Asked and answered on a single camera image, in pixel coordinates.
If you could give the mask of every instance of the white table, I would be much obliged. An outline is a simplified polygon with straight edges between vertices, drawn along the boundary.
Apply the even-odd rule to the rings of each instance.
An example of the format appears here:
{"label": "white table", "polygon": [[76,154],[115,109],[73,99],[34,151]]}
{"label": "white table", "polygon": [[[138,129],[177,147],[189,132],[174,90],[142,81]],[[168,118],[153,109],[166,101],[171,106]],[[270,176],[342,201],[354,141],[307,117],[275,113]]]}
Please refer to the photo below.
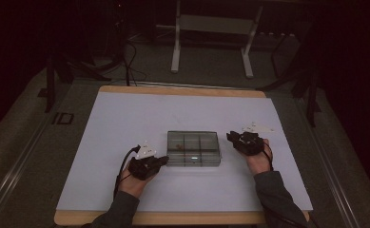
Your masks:
{"label": "white table", "polygon": [[112,202],[114,181],[126,152],[144,141],[166,154],[168,130],[216,131],[219,167],[162,167],[141,197],[135,225],[257,224],[263,210],[243,158],[225,133],[252,122],[274,129],[274,167],[308,218],[312,210],[298,167],[270,99],[259,91],[104,86],[90,114],[59,200],[55,222],[92,222]]}

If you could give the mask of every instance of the hand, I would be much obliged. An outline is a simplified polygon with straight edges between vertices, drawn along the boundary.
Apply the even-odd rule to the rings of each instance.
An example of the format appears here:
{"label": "hand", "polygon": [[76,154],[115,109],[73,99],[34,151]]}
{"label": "hand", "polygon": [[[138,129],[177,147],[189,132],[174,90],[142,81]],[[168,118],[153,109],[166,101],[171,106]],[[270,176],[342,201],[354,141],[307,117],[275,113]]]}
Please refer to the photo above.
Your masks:
{"label": "hand", "polygon": [[144,188],[146,188],[146,184],[149,183],[156,176],[156,174],[146,180],[139,180],[130,174],[130,171],[128,171],[129,166],[130,162],[126,165],[125,170],[122,172],[122,176],[120,177],[119,191],[129,193],[131,196],[134,196],[138,199],[143,193]]}
{"label": "hand", "polygon": [[[263,139],[264,141],[264,151],[272,159],[273,155],[271,149],[268,147],[268,140]],[[264,153],[259,153],[253,156],[247,156],[244,153],[240,153],[246,159],[247,166],[249,167],[250,172],[255,176],[256,174],[270,171],[270,161],[265,156]]]}

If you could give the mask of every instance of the dark background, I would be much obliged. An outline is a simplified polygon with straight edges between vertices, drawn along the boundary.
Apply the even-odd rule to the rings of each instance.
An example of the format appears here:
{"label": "dark background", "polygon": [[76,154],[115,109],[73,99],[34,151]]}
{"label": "dark background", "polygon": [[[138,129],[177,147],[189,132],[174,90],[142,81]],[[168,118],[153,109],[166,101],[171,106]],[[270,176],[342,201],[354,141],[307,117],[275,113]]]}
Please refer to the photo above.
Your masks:
{"label": "dark background", "polygon": [[[174,24],[174,1],[130,2],[129,19],[150,36],[154,23]],[[90,62],[89,49],[97,45],[92,41],[96,40],[93,39],[97,34],[95,28],[99,28],[94,25],[103,24],[105,21],[101,19],[109,18],[110,11],[105,10],[105,6],[110,2],[92,2],[93,9],[101,7],[91,16],[103,15],[100,21],[92,20],[92,24],[80,14],[84,5],[77,3],[79,1],[0,1],[0,121],[29,80],[43,69],[54,44]],[[197,10],[189,3],[188,10]],[[337,4],[338,7],[328,9],[313,27],[315,39],[309,47],[321,73],[320,85],[370,178],[370,1]],[[292,11],[282,10],[285,12],[278,14],[282,17]],[[218,5],[210,13],[242,14],[224,5]],[[269,18],[262,20],[260,29],[276,30],[279,29],[276,25],[284,23],[284,20],[273,23]]]}

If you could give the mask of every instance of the sleeve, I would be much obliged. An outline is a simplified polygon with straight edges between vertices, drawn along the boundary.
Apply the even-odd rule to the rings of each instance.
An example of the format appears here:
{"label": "sleeve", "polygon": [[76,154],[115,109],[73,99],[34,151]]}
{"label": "sleeve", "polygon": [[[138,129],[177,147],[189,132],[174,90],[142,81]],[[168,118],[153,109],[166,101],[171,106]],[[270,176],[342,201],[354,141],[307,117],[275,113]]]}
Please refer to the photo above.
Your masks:
{"label": "sleeve", "polygon": [[307,227],[306,218],[285,189],[280,172],[260,173],[254,179],[269,227]]}
{"label": "sleeve", "polygon": [[103,215],[96,218],[91,228],[131,227],[132,219],[137,211],[139,200],[129,193],[119,191],[110,208]]}

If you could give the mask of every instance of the white paper sheet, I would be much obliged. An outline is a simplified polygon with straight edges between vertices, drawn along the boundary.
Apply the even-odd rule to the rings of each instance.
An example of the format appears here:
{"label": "white paper sheet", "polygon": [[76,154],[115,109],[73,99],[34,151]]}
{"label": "white paper sheet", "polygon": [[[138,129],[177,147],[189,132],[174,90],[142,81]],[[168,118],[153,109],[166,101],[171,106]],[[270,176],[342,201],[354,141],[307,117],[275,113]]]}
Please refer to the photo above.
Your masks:
{"label": "white paper sheet", "polygon": [[270,99],[100,92],[90,114],[57,210],[106,211],[116,176],[127,151],[147,141],[166,155],[167,131],[215,131],[219,167],[162,167],[143,195],[138,211],[262,211],[254,181],[242,156],[226,139],[252,122],[274,129],[270,140],[273,165],[302,210],[312,210],[300,172]]}

